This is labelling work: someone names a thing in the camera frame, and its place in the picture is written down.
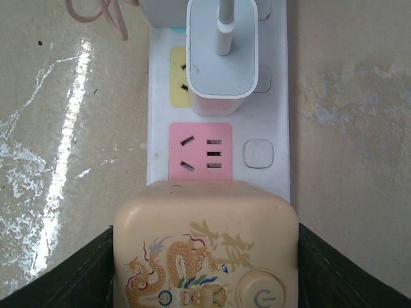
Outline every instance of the pink socket panel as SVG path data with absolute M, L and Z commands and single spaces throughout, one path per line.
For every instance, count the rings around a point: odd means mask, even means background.
M 232 180 L 232 129 L 228 123 L 172 123 L 170 180 Z

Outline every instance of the socket hole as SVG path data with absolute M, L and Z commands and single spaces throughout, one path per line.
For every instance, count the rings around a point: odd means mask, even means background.
M 221 144 L 221 140 L 207 140 L 207 144 Z
M 221 156 L 221 152 L 207 152 L 207 156 Z
M 221 168 L 221 164 L 207 164 L 207 168 Z
M 189 144 L 190 142 L 193 142 L 194 139 L 195 139 L 195 138 L 194 138 L 193 136 L 191 136 L 190 138 L 187 138 L 186 140 L 183 140 L 183 141 L 180 142 L 180 143 L 181 143 L 182 146 L 186 146 L 186 145 Z
M 180 164 L 182 167 L 186 168 L 188 171 L 193 172 L 194 171 L 194 167 L 190 166 L 189 164 L 187 164 L 186 162 L 181 162 Z

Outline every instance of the beige device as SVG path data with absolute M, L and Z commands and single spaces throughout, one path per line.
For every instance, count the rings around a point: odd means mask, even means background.
M 149 185 L 114 224 L 115 277 L 130 307 L 297 308 L 298 220 L 245 182 Z

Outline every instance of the pink cord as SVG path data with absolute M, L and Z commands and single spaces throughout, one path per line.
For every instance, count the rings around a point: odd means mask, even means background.
M 90 16 L 80 16 L 76 13 L 73 8 L 73 0 L 66 0 L 66 8 L 69 12 L 70 16 L 74 18 L 78 22 L 82 22 L 84 24 L 88 22 L 95 21 L 98 17 L 104 14 L 107 22 L 110 24 L 110 27 L 121 37 L 122 40 L 128 39 L 127 27 L 124 22 L 123 14 L 121 13 L 121 8 L 119 4 L 119 0 L 113 0 L 114 2 L 114 11 L 116 13 L 116 18 L 118 25 L 114 22 L 113 17 L 109 12 L 109 5 L 111 0 L 100 0 L 100 9 L 95 11 Z M 128 3 L 134 6 L 139 6 L 139 0 L 128 0 Z

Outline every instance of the concrete floor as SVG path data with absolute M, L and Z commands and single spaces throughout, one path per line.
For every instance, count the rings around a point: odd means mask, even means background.
M 411 2 L 288 7 L 292 203 L 411 296 Z M 78 24 L 63 1 L 0 3 L 0 298 L 105 230 L 145 185 L 149 27 L 124 11 L 127 42 L 104 18 Z

